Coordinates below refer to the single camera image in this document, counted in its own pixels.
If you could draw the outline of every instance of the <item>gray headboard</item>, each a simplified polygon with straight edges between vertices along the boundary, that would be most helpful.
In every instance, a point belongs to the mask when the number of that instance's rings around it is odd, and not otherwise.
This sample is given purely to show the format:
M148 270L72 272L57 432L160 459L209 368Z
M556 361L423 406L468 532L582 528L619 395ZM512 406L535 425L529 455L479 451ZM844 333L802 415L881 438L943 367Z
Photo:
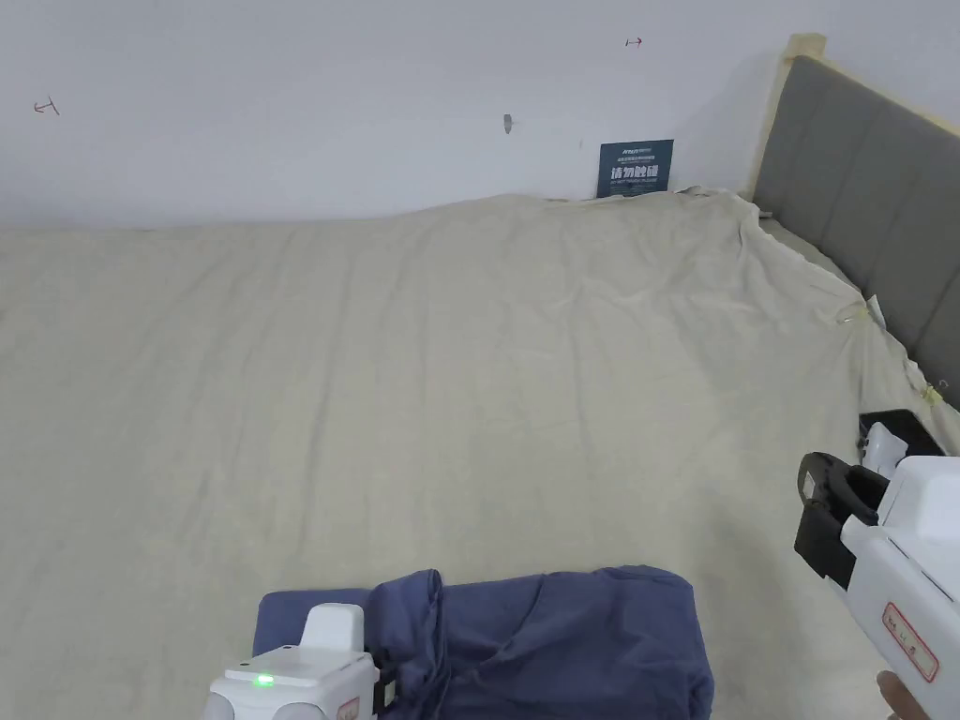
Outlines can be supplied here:
M890 332L960 408L960 137L796 58L754 202L876 294Z

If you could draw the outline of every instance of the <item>robotic hand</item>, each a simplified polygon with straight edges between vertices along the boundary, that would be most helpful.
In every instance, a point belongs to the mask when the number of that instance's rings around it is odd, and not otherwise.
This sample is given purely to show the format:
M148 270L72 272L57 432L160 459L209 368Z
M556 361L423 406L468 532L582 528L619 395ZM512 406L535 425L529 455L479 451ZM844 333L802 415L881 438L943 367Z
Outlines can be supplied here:
M226 670L210 686L203 720L373 720L394 700L396 672L364 651L363 609L318 605L300 645Z
M888 703L916 717L923 708L933 720L955 718L960 458L908 456L888 480L811 453L798 486L804 514L794 548L828 579L900 677L902 685L893 673L877 678Z

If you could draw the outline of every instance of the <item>sign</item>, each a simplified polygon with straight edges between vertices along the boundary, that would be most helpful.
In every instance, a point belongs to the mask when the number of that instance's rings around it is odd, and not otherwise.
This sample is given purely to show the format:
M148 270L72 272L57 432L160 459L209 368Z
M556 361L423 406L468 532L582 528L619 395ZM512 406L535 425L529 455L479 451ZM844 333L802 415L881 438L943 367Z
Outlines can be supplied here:
M672 158L673 140L601 145L597 197L643 195L666 190Z

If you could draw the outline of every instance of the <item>human hand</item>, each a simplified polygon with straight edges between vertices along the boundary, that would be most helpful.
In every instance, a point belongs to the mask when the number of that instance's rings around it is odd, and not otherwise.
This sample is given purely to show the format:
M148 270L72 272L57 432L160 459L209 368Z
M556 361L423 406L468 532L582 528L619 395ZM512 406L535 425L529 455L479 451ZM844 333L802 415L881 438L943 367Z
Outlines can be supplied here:
M884 670L876 676L880 694L894 712L888 720L930 720L920 703L894 673Z

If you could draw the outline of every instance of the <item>blue cloth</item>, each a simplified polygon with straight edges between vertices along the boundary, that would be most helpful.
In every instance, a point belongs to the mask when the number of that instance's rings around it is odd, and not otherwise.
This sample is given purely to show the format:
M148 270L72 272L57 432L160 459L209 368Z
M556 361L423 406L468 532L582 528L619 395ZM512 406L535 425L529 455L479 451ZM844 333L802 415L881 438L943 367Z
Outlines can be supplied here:
M364 609L399 663L384 720L701 720L713 678L693 589L645 566L444 587L424 570L372 590L289 590L260 603L253 654L300 642L321 603Z

